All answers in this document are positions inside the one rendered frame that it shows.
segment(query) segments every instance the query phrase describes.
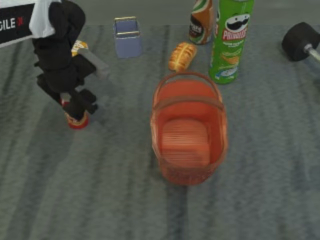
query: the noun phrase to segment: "bottle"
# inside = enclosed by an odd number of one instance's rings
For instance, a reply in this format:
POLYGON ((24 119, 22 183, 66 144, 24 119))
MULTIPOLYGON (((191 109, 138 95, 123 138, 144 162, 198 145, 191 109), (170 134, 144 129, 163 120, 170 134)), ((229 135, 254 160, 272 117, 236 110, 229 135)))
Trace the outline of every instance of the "bottle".
POLYGON ((217 84, 233 82, 255 0, 219 0, 209 75, 217 84))
POLYGON ((191 13, 189 38, 194 44, 208 43, 213 34, 213 0, 196 0, 191 13))

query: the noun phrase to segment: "red basket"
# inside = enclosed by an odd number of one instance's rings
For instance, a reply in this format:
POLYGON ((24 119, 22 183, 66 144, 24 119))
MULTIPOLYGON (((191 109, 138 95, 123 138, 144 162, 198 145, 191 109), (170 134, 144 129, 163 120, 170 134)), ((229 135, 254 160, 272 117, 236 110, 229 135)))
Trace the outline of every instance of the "red basket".
POLYGON ((162 175, 174 184, 204 182, 225 158, 226 110, 217 86, 205 75, 178 72, 162 79, 150 125, 162 175))

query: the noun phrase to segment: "black hammer head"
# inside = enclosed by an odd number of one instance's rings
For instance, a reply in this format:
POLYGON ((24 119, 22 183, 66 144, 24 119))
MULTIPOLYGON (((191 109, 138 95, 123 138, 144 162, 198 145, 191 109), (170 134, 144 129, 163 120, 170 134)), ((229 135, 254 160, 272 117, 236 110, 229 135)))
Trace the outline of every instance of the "black hammer head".
POLYGON ((282 48, 292 61, 301 61, 309 56, 305 52, 306 45, 311 44, 316 49, 319 43, 320 34, 309 24, 301 22, 286 33, 282 41, 282 48))

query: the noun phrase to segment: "red x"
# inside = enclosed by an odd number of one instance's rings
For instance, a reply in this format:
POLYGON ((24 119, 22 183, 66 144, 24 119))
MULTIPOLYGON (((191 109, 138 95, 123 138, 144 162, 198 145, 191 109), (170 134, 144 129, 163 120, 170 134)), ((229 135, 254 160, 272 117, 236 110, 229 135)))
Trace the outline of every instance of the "red x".
POLYGON ((21 26, 24 24, 24 18, 22 16, 19 16, 17 19, 17 25, 21 26))

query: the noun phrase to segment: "blue container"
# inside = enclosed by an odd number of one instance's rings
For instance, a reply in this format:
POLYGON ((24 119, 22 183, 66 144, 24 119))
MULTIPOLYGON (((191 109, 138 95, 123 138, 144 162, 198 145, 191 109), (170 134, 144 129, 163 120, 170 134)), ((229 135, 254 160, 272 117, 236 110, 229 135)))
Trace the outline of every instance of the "blue container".
POLYGON ((113 24, 115 51, 119 58, 134 58, 142 54, 142 41, 135 16, 116 17, 113 24))

